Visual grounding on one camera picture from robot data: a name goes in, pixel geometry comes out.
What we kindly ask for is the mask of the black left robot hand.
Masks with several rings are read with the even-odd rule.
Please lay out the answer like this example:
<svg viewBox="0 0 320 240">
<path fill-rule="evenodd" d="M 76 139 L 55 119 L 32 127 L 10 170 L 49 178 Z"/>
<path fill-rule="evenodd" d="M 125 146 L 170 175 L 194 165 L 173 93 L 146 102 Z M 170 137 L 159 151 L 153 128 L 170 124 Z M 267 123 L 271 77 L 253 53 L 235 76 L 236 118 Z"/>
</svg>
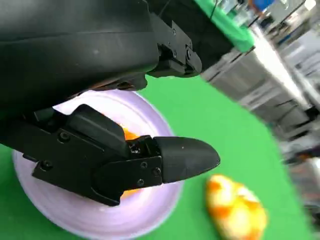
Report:
<svg viewBox="0 0 320 240">
<path fill-rule="evenodd" d="M 3 0 L 0 3 L 0 142 L 36 163 L 32 175 L 110 207 L 124 191 L 210 171 L 220 157 L 187 137 L 140 136 L 81 104 L 88 90 L 135 91 L 145 76 L 202 70 L 191 38 L 144 0 Z"/>
</svg>

